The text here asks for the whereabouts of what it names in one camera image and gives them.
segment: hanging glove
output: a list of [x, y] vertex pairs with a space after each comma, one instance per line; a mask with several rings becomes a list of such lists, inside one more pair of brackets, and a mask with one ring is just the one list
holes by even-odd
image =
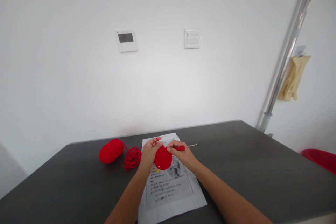
[[281, 91], [279, 93], [278, 99], [284, 101], [290, 101], [293, 97], [294, 100], [298, 99], [298, 87], [300, 80], [305, 69], [308, 60], [311, 56], [303, 55], [301, 57], [294, 56], [290, 59], [290, 72], [287, 76], [286, 81], [282, 85]]

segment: printed instruction sheet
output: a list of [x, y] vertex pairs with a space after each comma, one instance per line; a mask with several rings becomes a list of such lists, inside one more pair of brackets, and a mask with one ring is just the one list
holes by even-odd
[[[180, 141], [176, 133], [160, 137], [164, 146], [173, 140]], [[149, 139], [142, 140], [141, 150]], [[156, 224], [205, 205], [207, 201], [196, 176], [173, 155], [172, 164], [167, 170], [157, 173], [154, 165], [142, 194], [138, 223]]]

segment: metal pole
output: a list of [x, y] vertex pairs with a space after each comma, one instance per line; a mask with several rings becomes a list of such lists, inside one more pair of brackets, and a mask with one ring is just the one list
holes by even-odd
[[265, 132], [265, 130], [267, 129], [268, 123], [271, 119], [272, 116], [272, 110], [275, 104], [275, 101], [277, 100], [280, 88], [281, 88], [281, 84], [283, 82], [287, 67], [288, 67], [288, 63], [289, 60], [291, 58], [291, 55], [293, 53], [296, 41], [299, 37], [300, 31], [301, 31], [301, 27], [302, 27], [302, 23], [305, 19], [306, 13], [307, 13], [307, 9], [309, 7], [309, 3], [310, 0], [302, 0], [300, 3], [300, 7], [299, 7], [299, 11], [297, 13], [297, 16], [295, 18], [294, 21], [294, 25], [293, 25], [293, 29], [290, 33], [290, 37], [289, 37], [289, 41], [286, 47], [286, 50], [283, 53], [283, 59], [280, 65], [280, 69], [279, 69], [279, 73], [278, 76], [276, 78], [274, 87], [273, 87], [273, 91], [271, 94], [271, 97], [269, 99], [268, 102], [268, 106], [267, 106], [267, 110], [264, 113], [264, 117], [262, 119], [262, 123], [260, 124], [259, 130], [262, 132]]

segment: loose red yarn strand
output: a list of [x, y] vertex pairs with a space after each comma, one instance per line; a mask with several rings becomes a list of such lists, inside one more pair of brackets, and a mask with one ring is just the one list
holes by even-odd
[[122, 165], [126, 171], [129, 171], [135, 167], [137, 167], [141, 160], [141, 151], [139, 151], [138, 147], [133, 147], [132, 149], [127, 150], [124, 164]]

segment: red bucket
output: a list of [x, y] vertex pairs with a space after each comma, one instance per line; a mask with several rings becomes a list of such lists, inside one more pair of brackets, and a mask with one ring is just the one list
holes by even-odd
[[317, 149], [307, 149], [301, 152], [302, 156], [336, 175], [336, 155]]

